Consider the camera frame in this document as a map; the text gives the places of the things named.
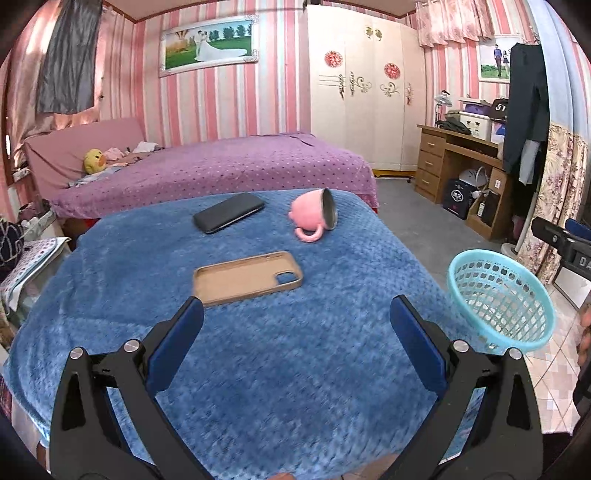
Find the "right hand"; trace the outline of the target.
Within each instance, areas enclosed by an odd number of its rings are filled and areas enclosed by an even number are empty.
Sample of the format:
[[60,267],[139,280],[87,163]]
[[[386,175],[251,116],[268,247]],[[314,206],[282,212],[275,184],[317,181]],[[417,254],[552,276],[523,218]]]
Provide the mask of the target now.
[[588,361],[589,350],[591,345],[591,307],[587,306],[586,310],[580,316],[581,336],[576,347],[577,351],[577,365],[582,369]]

